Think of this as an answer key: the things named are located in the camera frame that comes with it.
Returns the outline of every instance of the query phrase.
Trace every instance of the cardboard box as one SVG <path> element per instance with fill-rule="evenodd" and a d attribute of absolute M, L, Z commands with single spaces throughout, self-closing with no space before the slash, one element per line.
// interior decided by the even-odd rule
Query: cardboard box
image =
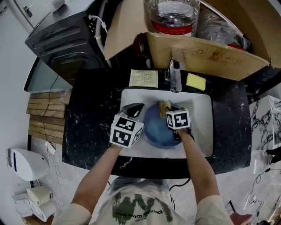
<path fill-rule="evenodd" d="M 208 0 L 252 42 L 253 54 L 195 37 L 150 32 L 143 0 L 123 0 L 116 9 L 105 43 L 109 59 L 146 33 L 155 68 L 169 66 L 172 48 L 184 54 L 185 69 L 242 80 L 264 66 L 281 68 L 281 17 L 268 0 Z"/>
<path fill-rule="evenodd" d="M 32 216 L 28 216 L 28 217 L 24 217 L 22 218 L 24 224 L 26 225 L 51 225 L 53 222 L 54 216 L 51 215 L 47 222 L 43 222 L 41 221 L 38 217 L 36 217 L 35 215 Z"/>

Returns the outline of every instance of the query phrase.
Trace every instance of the countertop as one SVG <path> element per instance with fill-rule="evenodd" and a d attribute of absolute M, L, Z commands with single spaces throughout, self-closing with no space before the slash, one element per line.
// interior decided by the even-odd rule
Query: countertop
<path fill-rule="evenodd" d="M 251 119 L 244 84 L 216 76 L 207 79 L 206 90 L 183 85 L 184 92 L 205 93 L 213 105 L 214 153 L 207 160 L 216 174 L 250 165 Z M 187 72 L 182 71 L 182 84 Z M 69 101 L 62 161 L 90 169 L 109 146 L 110 126 L 119 112 L 121 92 L 129 86 L 130 69 L 83 70 L 77 78 Z M 169 90 L 163 73 L 159 89 Z M 151 179 L 188 178 L 186 159 L 156 159 L 119 156 L 113 175 Z"/>

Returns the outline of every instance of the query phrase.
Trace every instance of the power cable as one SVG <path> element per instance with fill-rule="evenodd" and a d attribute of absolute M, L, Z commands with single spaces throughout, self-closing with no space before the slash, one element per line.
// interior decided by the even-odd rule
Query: power cable
<path fill-rule="evenodd" d="M 182 187 L 182 186 L 185 186 L 189 181 L 190 181 L 190 178 L 189 178 L 186 182 L 184 182 L 183 184 L 181 184 L 181 185 L 173 185 L 172 187 L 170 187 L 169 191 L 171 191 L 172 188 L 174 188 L 174 187 Z M 174 201 L 172 195 L 171 195 L 171 202 L 172 202 L 172 205 L 173 205 L 173 209 L 174 209 L 174 211 L 175 211 L 176 205 L 175 205 L 175 201 Z"/>
<path fill-rule="evenodd" d="M 105 32 L 107 33 L 107 29 L 106 29 L 106 24 L 105 24 L 105 22 L 103 22 L 103 20 L 102 20 L 100 17 L 98 17 L 98 16 L 89 15 L 89 19 L 94 19 L 94 18 L 98 19 L 98 20 L 101 22 L 102 28 L 103 28 L 103 29 L 105 30 Z"/>
<path fill-rule="evenodd" d="M 255 204 L 255 203 L 260 203 L 259 204 L 259 207 L 257 208 L 257 210 L 256 210 L 256 216 L 257 217 L 259 217 L 259 211 L 261 210 L 261 208 L 262 208 L 262 206 L 263 206 L 263 204 L 264 204 L 264 201 L 260 201 L 260 200 L 258 200 L 258 199 L 255 199 L 255 200 L 250 200 L 250 197 L 252 196 L 252 194 L 253 194 L 253 192 L 254 192 L 254 186 L 255 186 L 255 184 L 259 184 L 260 183 L 260 180 L 261 180 L 261 176 L 264 174 L 264 173 L 268 173 L 269 171 L 279 171 L 279 170 L 281 170 L 281 169 L 271 169 L 271 168 L 268 168 L 268 169 L 266 169 L 263 173 L 261 173 L 261 174 L 259 174 L 256 178 L 255 178 L 255 180 L 254 180 L 254 182 L 253 182 L 253 185 L 252 185 L 252 190 L 251 190 L 251 193 L 250 193 L 250 195 L 249 195 L 249 197 L 247 198 L 247 201 L 250 203 L 250 204 Z"/>
<path fill-rule="evenodd" d="M 51 87 L 50 87 L 50 91 L 49 91 L 49 99 L 48 99 L 48 104 L 47 104 L 47 107 L 45 109 L 45 112 L 43 114 L 43 127 L 44 127 L 44 134 L 45 134 L 45 137 L 46 137 L 46 141 L 47 141 L 47 156 L 48 156 L 48 161 L 50 161 L 52 164 L 54 164 L 54 169 L 55 169 L 55 173 L 56 173 L 56 176 L 57 176 L 57 181 L 58 181 L 58 188 L 59 188 L 59 191 L 60 191 L 60 194 L 61 194 L 61 187 L 60 187 L 60 182 L 58 180 L 58 173 L 57 173 L 57 168 L 56 168 L 56 161 L 55 161 L 55 158 L 53 156 L 53 159 L 54 159 L 54 162 L 51 161 L 50 159 L 50 156 L 49 156 L 49 143 L 48 143 L 48 138 L 47 138 L 47 134 L 46 134 L 46 128 L 45 128 L 45 114 L 48 110 L 48 107 L 50 105 L 50 93 L 52 91 L 52 88 L 53 88 L 53 85 L 56 83 L 58 79 L 58 75 L 56 77 L 56 79 L 54 80 L 54 82 L 52 83 Z"/>

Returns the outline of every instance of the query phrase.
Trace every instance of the blue plate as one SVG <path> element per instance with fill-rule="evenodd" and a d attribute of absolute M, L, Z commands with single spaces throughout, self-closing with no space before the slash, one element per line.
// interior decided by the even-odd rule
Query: blue plate
<path fill-rule="evenodd" d="M 159 104 L 155 104 L 144 115 L 144 134 L 153 145 L 160 148 L 171 148 L 180 142 L 175 142 L 173 131 L 167 127 L 166 119 L 161 118 Z"/>

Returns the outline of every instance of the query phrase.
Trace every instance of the white t-shirt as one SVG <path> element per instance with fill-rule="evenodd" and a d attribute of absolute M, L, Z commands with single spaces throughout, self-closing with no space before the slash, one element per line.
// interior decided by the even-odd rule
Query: white t-shirt
<path fill-rule="evenodd" d="M 70 204 L 53 225 L 88 225 L 91 213 Z M 109 193 L 93 225 L 181 225 L 186 221 L 171 208 L 170 196 L 155 185 L 128 185 Z M 220 196 L 209 196 L 197 206 L 196 225 L 233 225 Z"/>

